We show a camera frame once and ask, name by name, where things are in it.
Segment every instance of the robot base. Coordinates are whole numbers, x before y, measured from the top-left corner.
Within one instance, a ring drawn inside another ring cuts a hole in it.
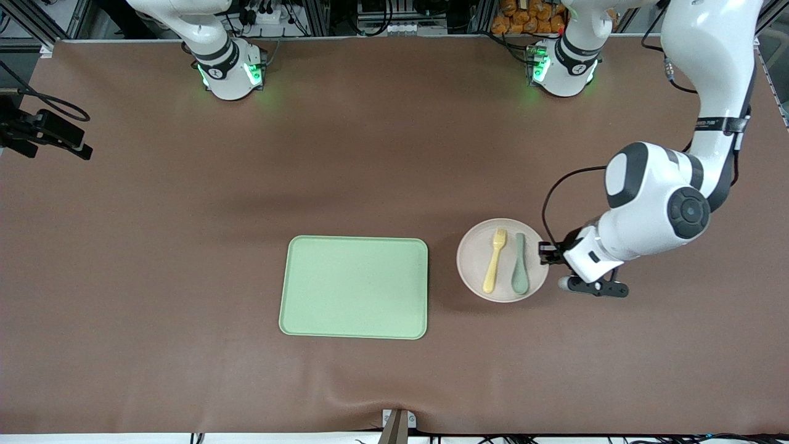
[[[263,89],[266,75],[267,53],[243,39],[233,39],[238,45],[239,57],[236,65],[223,79],[203,75],[203,83],[208,91],[222,100],[239,100],[252,90]]]
[[[570,75],[567,68],[562,66],[556,56],[556,45],[559,44],[558,40],[542,40],[536,43],[538,47],[545,47],[546,55],[550,60],[548,66],[545,67],[542,79],[532,77],[532,82],[535,85],[541,86],[545,91],[559,97],[575,96],[583,90],[583,88],[592,81],[594,70],[597,68],[597,62],[584,73],[579,76]]]

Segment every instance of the black strap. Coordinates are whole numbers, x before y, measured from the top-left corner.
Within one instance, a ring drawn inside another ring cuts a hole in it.
[[[561,42],[564,43],[564,46],[566,46],[567,49],[570,50],[570,52],[572,52],[572,53],[574,53],[576,55],[580,55],[582,57],[589,57],[590,55],[598,55],[600,53],[600,50],[603,49],[603,47],[599,47],[597,49],[581,49],[581,48],[573,45],[572,43],[570,43],[570,41],[567,39],[567,34],[566,33],[562,34],[562,41]]]
[[[581,76],[583,75],[589,68],[591,68],[594,63],[597,61],[597,57],[592,57],[589,60],[578,60],[577,58],[571,57],[564,51],[562,48],[561,43],[557,43],[555,46],[556,52],[556,60],[564,65],[567,68],[567,72],[571,76]]]
[[[216,80],[222,80],[227,77],[228,71],[236,66],[238,62],[238,55],[240,51],[238,49],[238,45],[233,42],[233,54],[226,59],[224,62],[217,63],[216,65],[207,65],[205,63],[200,64],[200,68],[206,73],[210,78]]]
[[[745,133],[748,125],[747,115],[741,119],[739,117],[704,117],[696,120],[696,131],[723,131],[727,134]]]

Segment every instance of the black cable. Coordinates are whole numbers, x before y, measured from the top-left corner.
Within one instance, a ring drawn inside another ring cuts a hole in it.
[[[548,202],[551,200],[551,195],[553,194],[554,190],[556,190],[556,188],[559,185],[561,185],[561,183],[564,182],[566,179],[568,179],[568,178],[570,178],[570,177],[572,177],[572,176],[574,176],[576,174],[586,173],[588,171],[599,171],[599,170],[604,170],[604,169],[605,169],[605,166],[602,166],[602,167],[587,167],[587,168],[581,168],[581,169],[578,169],[578,170],[575,170],[575,171],[571,171],[571,172],[563,175],[561,177],[561,179],[557,180],[556,183],[554,183],[553,186],[551,187],[551,189],[548,191],[548,195],[545,196],[545,201],[543,202],[542,220],[543,220],[543,226],[545,227],[545,232],[548,233],[548,238],[551,240],[551,244],[553,244],[553,246],[558,248],[558,245],[556,243],[556,239],[554,239],[553,233],[551,233],[551,229],[548,227],[548,221],[545,219],[545,211],[548,209]]]
[[[656,46],[653,46],[653,45],[648,45],[648,44],[646,44],[645,41],[646,41],[646,38],[649,36],[649,34],[652,33],[652,30],[657,25],[657,22],[660,21],[660,18],[663,16],[663,14],[666,13],[667,9],[668,9],[668,7],[667,7],[667,4],[666,4],[666,6],[660,10],[660,13],[657,14],[657,17],[655,17],[655,20],[652,22],[652,24],[649,26],[649,28],[647,28],[646,32],[644,33],[644,36],[641,38],[641,46],[642,47],[645,47],[646,49],[651,49],[653,51],[658,51],[658,52],[660,52],[663,55],[663,57],[664,57],[663,63],[664,63],[664,65],[666,65],[666,67],[667,67],[666,69],[668,69],[668,67],[671,66],[671,62],[669,61],[668,57],[666,57],[666,53],[665,53],[665,51],[663,51],[663,48],[662,47],[656,47]],[[671,86],[673,86],[674,88],[677,88],[678,90],[683,91],[683,92],[689,92],[691,94],[698,94],[698,92],[696,92],[695,89],[685,88],[684,86],[677,85],[677,83],[674,81],[674,79],[672,77],[668,78],[668,82],[671,83]]]
[[[10,16],[10,15],[8,15],[8,14],[6,14],[6,13],[4,13],[4,12],[2,12],[2,11],[0,11],[0,24],[2,24],[2,22],[3,22],[3,21],[6,19],[6,18],[8,19],[8,21],[6,21],[6,24],[4,24],[4,25],[2,26],[2,29],[0,29],[0,34],[2,34],[3,32],[5,32],[5,31],[6,31],[6,29],[8,29],[8,25],[9,25],[9,24],[11,24],[11,16]]]
[[[304,34],[304,37],[309,37],[309,32],[307,32],[307,28],[301,23],[301,19],[298,17],[298,14],[295,12],[294,4],[291,0],[285,0],[282,3],[285,6],[285,9],[288,11],[288,15],[290,15],[294,19],[294,24],[296,28]]]
[[[192,433],[189,436],[189,444],[203,444],[203,439],[205,439],[205,433]]]
[[[37,92],[30,85],[28,85],[28,82],[24,81],[24,79],[22,77],[19,77],[17,75],[17,73],[14,73],[13,70],[11,70],[11,68],[9,68],[9,66],[6,65],[6,63],[3,62],[2,60],[0,60],[0,68],[3,68],[8,74],[11,75],[11,77],[14,78],[14,80],[16,80],[17,82],[19,82],[20,85],[22,85],[23,88],[20,88],[18,90],[18,92],[20,94],[24,94],[26,96],[36,97],[39,100],[41,100],[42,102],[46,103],[50,108],[54,109],[55,111],[61,113],[62,115],[66,116],[66,117],[69,117],[71,119],[77,120],[78,122],[88,122],[88,121],[90,121],[91,116],[87,112],[85,112],[85,110],[83,110],[82,108],[78,107],[77,105],[75,105],[75,104],[73,104],[71,102],[67,102],[67,101],[65,101],[63,99],[59,99],[59,98],[54,97],[54,96],[50,96],[49,94],[42,94],[41,92]],[[58,105],[56,105],[56,103],[59,103],[59,104],[63,105],[64,107],[71,108],[72,110],[77,112],[77,115],[72,114],[72,113],[64,110],[63,108],[61,108]]]
[[[504,34],[502,34],[502,35],[501,35],[501,40],[504,42],[504,47],[507,49],[507,51],[509,51],[509,52],[510,52],[510,55],[511,55],[511,56],[512,56],[512,57],[513,57],[515,60],[518,60],[520,63],[523,63],[523,64],[525,64],[525,65],[536,65],[536,63],[535,63],[535,62],[531,62],[531,61],[529,61],[529,60],[525,60],[525,59],[523,59],[523,58],[520,58],[520,57],[518,56],[518,54],[516,54],[516,53],[515,53],[515,50],[514,50],[514,49],[512,49],[512,47],[510,46],[510,44],[508,44],[508,43],[507,43],[507,39],[504,37]]]
[[[357,35],[359,35],[359,36],[365,36],[365,37],[379,36],[384,31],[389,29],[389,25],[392,24],[392,19],[395,18],[395,4],[392,3],[392,0],[387,0],[387,5],[389,6],[389,18],[387,19],[387,10],[386,10],[386,6],[384,6],[384,8],[383,8],[383,23],[381,24],[381,27],[378,29],[378,31],[375,31],[372,34],[368,34],[367,32],[361,31],[359,29],[359,27],[357,27],[353,23],[353,15],[354,14],[353,14],[353,10],[352,9],[349,9],[348,25],[350,25],[351,29],[353,29],[353,31],[356,32]]]
[[[689,89],[689,88],[685,88],[684,86],[677,85],[673,79],[669,79],[668,82],[671,83],[671,86],[677,88],[679,91],[689,92],[691,94],[698,94],[698,92],[695,89]]]
[[[648,44],[646,44],[646,43],[644,43],[644,42],[646,41],[646,38],[647,38],[647,36],[649,36],[649,33],[650,33],[650,32],[652,32],[652,30],[653,30],[653,29],[655,28],[655,26],[657,25],[657,22],[658,22],[658,21],[660,21],[660,18],[663,16],[663,14],[665,14],[665,13],[666,13],[666,9],[667,9],[667,8],[663,8],[663,9],[660,11],[660,13],[659,13],[659,14],[657,14],[657,17],[655,17],[655,21],[653,21],[653,22],[652,22],[652,24],[649,26],[649,28],[647,28],[646,32],[644,33],[644,36],[641,38],[641,45],[642,45],[643,47],[645,47],[646,49],[651,49],[651,50],[653,50],[653,51],[658,51],[658,52],[660,52],[661,54],[663,54],[663,48],[662,48],[662,47],[656,47],[656,46],[653,46],[653,45],[648,45]]]
[[[227,24],[230,25],[230,29],[233,32],[233,37],[240,37],[241,34],[238,33],[238,30],[236,29],[236,26],[233,24],[233,21],[230,19],[230,15],[228,13],[225,13],[225,18],[227,19]]]
[[[519,50],[523,50],[523,51],[525,51],[525,49],[526,49],[526,45],[516,45],[515,43],[508,43],[506,40],[504,40],[503,38],[500,39],[499,37],[497,37],[492,32],[477,31],[477,34],[481,34],[483,36],[487,36],[487,37],[490,38],[490,40],[493,40],[494,42],[498,43],[499,45],[501,45],[503,47],[509,47],[509,48],[512,48],[512,49],[519,49]]]
[[[731,184],[729,184],[729,186],[734,186],[739,180],[739,150],[736,149],[732,153],[732,156],[735,157],[735,177],[731,180]]]

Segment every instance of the orange object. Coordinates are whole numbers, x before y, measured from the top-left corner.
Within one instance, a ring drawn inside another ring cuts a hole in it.
[[[537,19],[532,17],[529,23],[523,25],[523,32],[537,32]]]
[[[529,0],[529,15],[532,17],[536,17],[537,13],[539,13],[545,5],[541,0]]]
[[[512,23],[513,24],[527,24],[531,20],[531,16],[526,11],[518,11],[512,16]]]
[[[546,5],[545,3],[542,3],[542,9],[539,9],[537,11],[537,20],[548,20],[548,19],[550,19],[551,18],[551,11],[552,11],[552,9],[553,8],[551,7],[551,5]]]
[[[551,18],[551,32],[560,33],[564,30],[564,19],[562,16],[553,16]]]
[[[510,28],[510,18],[497,16],[493,19],[493,26],[491,26],[491,32],[494,34],[505,34],[507,30]]]
[[[515,0],[500,0],[499,7],[501,12],[507,17],[512,17],[512,14],[518,10],[518,4]]]
[[[607,12],[608,12],[608,16],[614,22],[612,26],[613,29],[616,29],[616,26],[619,25],[619,14],[617,14],[616,11],[614,11],[613,9],[609,9]]]
[[[545,20],[537,21],[537,34],[550,34],[551,23]]]

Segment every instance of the green led light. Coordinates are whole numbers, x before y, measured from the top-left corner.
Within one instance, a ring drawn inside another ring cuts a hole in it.
[[[205,72],[203,71],[203,68],[200,65],[197,65],[197,70],[200,71],[200,76],[203,78],[203,85],[205,85],[206,88],[210,88],[208,85],[208,79],[205,77]]]
[[[246,71],[247,77],[249,77],[249,81],[252,82],[253,85],[260,83],[260,68],[254,65],[250,66],[245,63],[244,71]]]
[[[551,65],[551,58],[548,56],[543,57],[542,62],[540,62],[534,68],[534,81],[543,81],[545,80],[545,73],[548,72],[548,67]]]

